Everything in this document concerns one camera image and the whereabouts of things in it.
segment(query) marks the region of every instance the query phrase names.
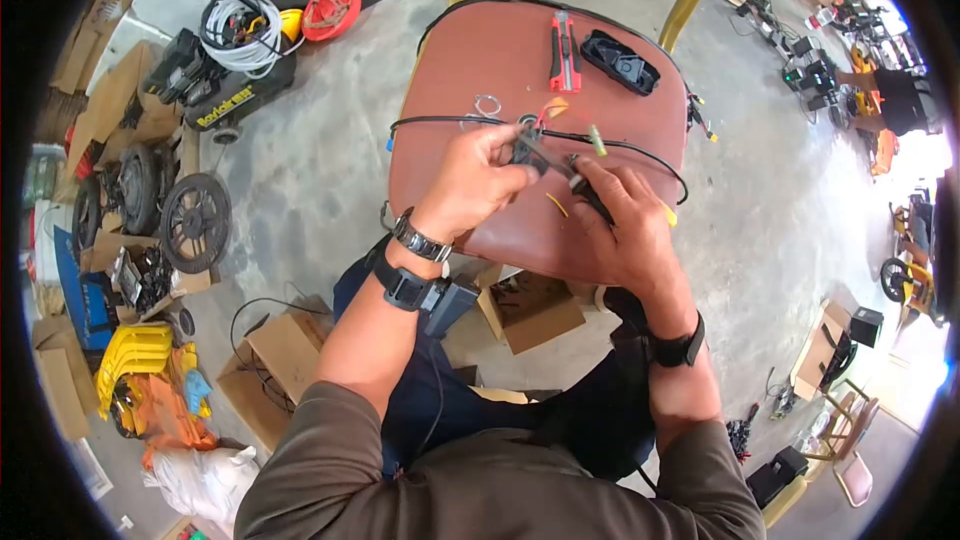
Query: brown long-sleeve shirt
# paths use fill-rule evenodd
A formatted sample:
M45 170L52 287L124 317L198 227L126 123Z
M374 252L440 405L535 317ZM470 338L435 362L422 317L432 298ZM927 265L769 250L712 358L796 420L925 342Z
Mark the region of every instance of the brown long-sleeve shirt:
M723 424L661 456L659 493L596 479L561 448L491 429L380 473L380 418L366 399L313 384L240 505L236 538L764 538L761 511Z

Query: red utility knife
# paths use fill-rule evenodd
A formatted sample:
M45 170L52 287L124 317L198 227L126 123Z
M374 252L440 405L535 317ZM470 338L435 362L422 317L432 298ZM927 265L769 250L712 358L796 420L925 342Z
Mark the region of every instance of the red utility knife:
M580 50L573 37L573 21L567 11L553 14L550 44L553 47L550 92L580 92Z

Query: black smartwatch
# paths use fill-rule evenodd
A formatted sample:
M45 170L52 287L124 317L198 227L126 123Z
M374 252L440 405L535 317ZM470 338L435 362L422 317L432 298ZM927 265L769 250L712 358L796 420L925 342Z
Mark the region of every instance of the black smartwatch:
M413 211L413 207L403 211L393 225L392 236L417 257L434 263L445 261L450 256L452 245L438 242L415 230L410 225ZM387 262L385 254L385 251L381 251L373 264L373 275L384 288L383 299L403 311L433 309L443 293L437 280L425 280L403 267L394 268Z
M704 343L704 318L697 311L697 330L693 335L684 335L672 340L656 337L649 331L644 334L649 356L662 367L692 367Z
M373 264L373 275L383 285L383 300L403 311L429 310L427 299L431 294L437 294L434 291L436 280L425 280L403 267L394 268L382 252Z

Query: white hose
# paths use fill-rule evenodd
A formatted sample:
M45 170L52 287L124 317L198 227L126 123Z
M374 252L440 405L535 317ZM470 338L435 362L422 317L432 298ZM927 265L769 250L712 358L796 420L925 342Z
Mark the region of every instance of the white hose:
M252 0L260 6L263 16L267 21L266 29L259 32L257 36L262 42L250 39L242 46L235 48L217 48L200 40L206 53L210 55L217 63L221 64L232 72L244 72L253 79L260 79L270 74L274 68L274 63L281 59L285 54L292 52L281 52L281 12L270 0ZM233 38L233 30L229 29L229 21L234 16L242 16L249 13L250 7L246 6L241 0L217 0L210 11L210 16L206 21L201 21L200 25L204 27L207 34L210 35L218 44L225 45L228 39L224 37L224 31L227 30L229 38ZM259 73L256 70L265 68Z

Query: black plastic case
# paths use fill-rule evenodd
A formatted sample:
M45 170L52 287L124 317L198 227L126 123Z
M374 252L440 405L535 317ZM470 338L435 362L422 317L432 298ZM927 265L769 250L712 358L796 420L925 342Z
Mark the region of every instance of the black plastic case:
M654 66L630 46L599 29L594 29L583 38L580 54L610 79L642 97L650 96L660 80L660 72Z

